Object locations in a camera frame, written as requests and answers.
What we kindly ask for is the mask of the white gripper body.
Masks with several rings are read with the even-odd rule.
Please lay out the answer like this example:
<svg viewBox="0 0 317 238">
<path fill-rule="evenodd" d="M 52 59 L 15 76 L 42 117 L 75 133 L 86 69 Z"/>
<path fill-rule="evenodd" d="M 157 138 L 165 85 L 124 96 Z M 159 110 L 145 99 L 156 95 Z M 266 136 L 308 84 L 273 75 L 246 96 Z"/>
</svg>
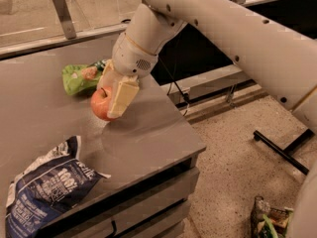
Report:
<svg viewBox="0 0 317 238">
<path fill-rule="evenodd" d="M 122 33 L 113 47 L 112 61 L 115 69 L 123 75 L 145 77 L 157 64 L 158 57 L 147 54 Z"/>
</svg>

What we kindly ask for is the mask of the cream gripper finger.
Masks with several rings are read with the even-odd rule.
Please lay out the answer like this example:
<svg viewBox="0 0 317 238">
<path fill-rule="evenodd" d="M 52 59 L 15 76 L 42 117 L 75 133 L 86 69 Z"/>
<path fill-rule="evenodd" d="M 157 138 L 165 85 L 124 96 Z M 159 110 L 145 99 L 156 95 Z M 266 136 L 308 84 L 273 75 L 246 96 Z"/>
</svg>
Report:
<svg viewBox="0 0 317 238">
<path fill-rule="evenodd" d="M 113 95 L 107 115 L 110 119 L 117 119 L 125 113 L 139 92 L 140 87 L 136 76 L 123 76 L 113 86 Z"/>
<path fill-rule="evenodd" d="M 101 89 L 104 87 L 113 87 L 115 78 L 116 70 L 114 68 L 113 61 L 111 59 L 108 59 L 98 81 L 97 88 Z"/>
</svg>

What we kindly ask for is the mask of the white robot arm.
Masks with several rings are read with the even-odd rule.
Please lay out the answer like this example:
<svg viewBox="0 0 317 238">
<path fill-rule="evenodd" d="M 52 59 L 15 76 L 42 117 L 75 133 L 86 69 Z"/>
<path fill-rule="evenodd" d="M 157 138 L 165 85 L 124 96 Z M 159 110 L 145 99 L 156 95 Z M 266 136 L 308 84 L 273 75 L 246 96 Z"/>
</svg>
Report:
<svg viewBox="0 0 317 238">
<path fill-rule="evenodd" d="M 317 133 L 317 42 L 230 0 L 144 0 L 119 36 L 93 102 L 97 117 L 123 115 L 138 79 L 185 24 L 195 27 L 282 107 Z"/>
</svg>

